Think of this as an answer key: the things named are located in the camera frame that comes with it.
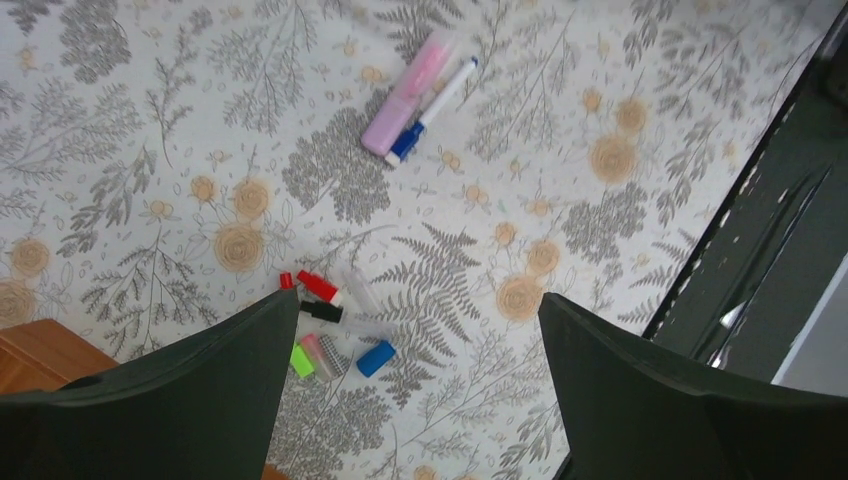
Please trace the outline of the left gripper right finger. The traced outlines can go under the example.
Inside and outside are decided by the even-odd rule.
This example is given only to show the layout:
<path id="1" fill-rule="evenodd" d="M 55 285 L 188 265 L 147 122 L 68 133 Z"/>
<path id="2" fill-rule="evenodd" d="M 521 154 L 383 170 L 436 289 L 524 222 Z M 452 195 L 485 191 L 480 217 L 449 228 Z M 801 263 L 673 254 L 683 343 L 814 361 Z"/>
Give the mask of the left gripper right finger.
<path id="1" fill-rule="evenodd" d="M 719 370 L 556 293 L 538 310 L 579 479 L 843 479 L 847 401 Z"/>

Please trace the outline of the blue marker cap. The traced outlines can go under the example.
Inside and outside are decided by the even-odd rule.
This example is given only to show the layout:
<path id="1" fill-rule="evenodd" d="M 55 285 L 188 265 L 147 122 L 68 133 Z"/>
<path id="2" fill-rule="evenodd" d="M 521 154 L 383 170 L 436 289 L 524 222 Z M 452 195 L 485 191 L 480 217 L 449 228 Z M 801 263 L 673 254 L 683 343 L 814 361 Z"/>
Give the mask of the blue marker cap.
<path id="1" fill-rule="evenodd" d="M 395 355 L 395 348 L 388 341 L 382 340 L 356 361 L 356 367 L 363 376 L 370 378 Z"/>

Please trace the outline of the translucent pink pen cap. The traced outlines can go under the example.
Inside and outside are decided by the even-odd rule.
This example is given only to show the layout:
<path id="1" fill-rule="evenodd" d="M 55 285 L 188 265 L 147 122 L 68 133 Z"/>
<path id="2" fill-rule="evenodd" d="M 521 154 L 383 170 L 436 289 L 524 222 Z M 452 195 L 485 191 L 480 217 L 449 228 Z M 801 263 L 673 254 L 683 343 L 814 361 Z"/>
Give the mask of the translucent pink pen cap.
<path id="1" fill-rule="evenodd" d="M 333 381 L 338 376 L 337 369 L 315 334 L 302 337 L 300 346 L 304 350 L 319 379 Z"/>

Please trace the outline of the clear pen cap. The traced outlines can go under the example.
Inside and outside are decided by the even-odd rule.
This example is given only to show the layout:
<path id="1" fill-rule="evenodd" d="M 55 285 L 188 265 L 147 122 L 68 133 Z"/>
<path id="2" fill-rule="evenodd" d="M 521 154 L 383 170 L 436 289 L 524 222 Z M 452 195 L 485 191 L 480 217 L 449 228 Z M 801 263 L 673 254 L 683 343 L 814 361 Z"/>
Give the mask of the clear pen cap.
<path id="1" fill-rule="evenodd" d="M 393 323 L 376 321 L 361 314 L 344 317 L 340 326 L 351 334 L 382 340 L 389 340 L 397 329 Z"/>
<path id="2" fill-rule="evenodd" d="M 370 281 L 360 269 L 350 268 L 344 270 L 342 271 L 342 278 L 353 301 L 363 313 L 376 315 L 381 311 L 379 299 Z"/>

